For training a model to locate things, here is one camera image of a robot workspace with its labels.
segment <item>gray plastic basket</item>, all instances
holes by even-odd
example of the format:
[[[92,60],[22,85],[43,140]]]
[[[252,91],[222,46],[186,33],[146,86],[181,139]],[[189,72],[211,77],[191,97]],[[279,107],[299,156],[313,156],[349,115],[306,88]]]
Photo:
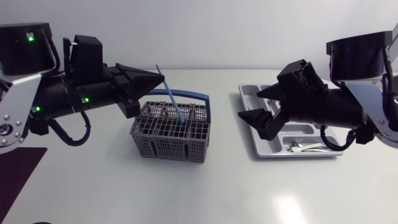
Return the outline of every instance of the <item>gray plastic basket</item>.
[[[149,95],[164,95],[153,90]],[[145,102],[130,134],[142,157],[191,162],[205,161],[210,135],[210,99],[207,95],[172,90],[175,96],[204,100],[206,105],[177,104],[182,123],[172,103]]]

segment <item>dark mat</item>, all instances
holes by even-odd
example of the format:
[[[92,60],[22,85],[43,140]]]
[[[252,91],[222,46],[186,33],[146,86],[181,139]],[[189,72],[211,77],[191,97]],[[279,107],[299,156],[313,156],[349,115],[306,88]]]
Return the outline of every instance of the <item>dark mat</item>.
[[[20,147],[0,154],[0,223],[47,148]]]

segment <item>mesh grid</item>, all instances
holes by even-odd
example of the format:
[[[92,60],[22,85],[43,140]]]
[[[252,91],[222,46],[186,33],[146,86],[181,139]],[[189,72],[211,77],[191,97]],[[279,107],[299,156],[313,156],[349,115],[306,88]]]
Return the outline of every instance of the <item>mesh grid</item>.
[[[190,158],[192,160],[204,160],[204,154],[205,154],[205,142],[203,141],[192,141],[191,142],[191,147],[190,147]]]
[[[156,146],[160,158],[185,159],[182,141],[158,140]]]
[[[131,128],[141,156],[204,162],[210,134],[206,108],[195,104],[178,104],[178,107],[184,123],[172,103],[144,104]]]
[[[204,121],[192,121],[188,136],[191,139],[206,139],[209,128],[210,125]]]
[[[137,144],[138,150],[141,156],[144,157],[155,157],[154,151],[152,150],[150,144],[150,139],[148,137],[132,137]]]

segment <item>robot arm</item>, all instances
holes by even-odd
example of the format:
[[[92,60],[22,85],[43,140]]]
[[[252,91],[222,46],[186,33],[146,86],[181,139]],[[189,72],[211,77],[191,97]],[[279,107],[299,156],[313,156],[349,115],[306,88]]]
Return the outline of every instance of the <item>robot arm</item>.
[[[76,35],[63,40],[64,72],[48,23],[0,26],[0,154],[17,148],[28,131],[43,135],[49,126],[71,146],[90,135],[86,110],[118,104],[126,118],[139,115],[138,99],[164,76],[116,64],[103,64],[102,44]],[[81,113],[86,134],[72,140],[55,118]]]
[[[330,79],[339,88],[329,89],[311,63],[300,60],[281,71],[278,83],[257,93],[280,102],[275,116],[264,109],[238,115],[266,140],[274,139],[286,122],[295,121],[319,125],[324,143],[335,151],[345,150],[354,140],[366,144],[375,135],[398,148],[398,108],[388,52],[392,43],[391,31],[329,42]],[[327,126],[351,129],[344,146],[327,140]]]

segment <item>white plastic tray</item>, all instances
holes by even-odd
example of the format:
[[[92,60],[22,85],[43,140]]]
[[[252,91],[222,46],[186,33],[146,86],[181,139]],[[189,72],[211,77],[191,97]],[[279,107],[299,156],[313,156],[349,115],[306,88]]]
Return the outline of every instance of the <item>white plastic tray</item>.
[[[263,108],[271,111],[272,115],[279,109],[279,102],[257,97],[256,93],[269,87],[270,85],[239,85],[239,92],[244,106],[244,110],[254,110]],[[290,152],[294,142],[306,146],[314,143],[323,143],[320,137],[320,130],[312,124],[288,122],[279,131],[278,135],[272,141],[263,140],[257,131],[250,127],[250,132],[256,147],[258,157],[321,157],[321,156],[340,156],[344,152],[329,151],[326,152]],[[326,137],[330,142],[339,144],[334,132],[326,129]]]

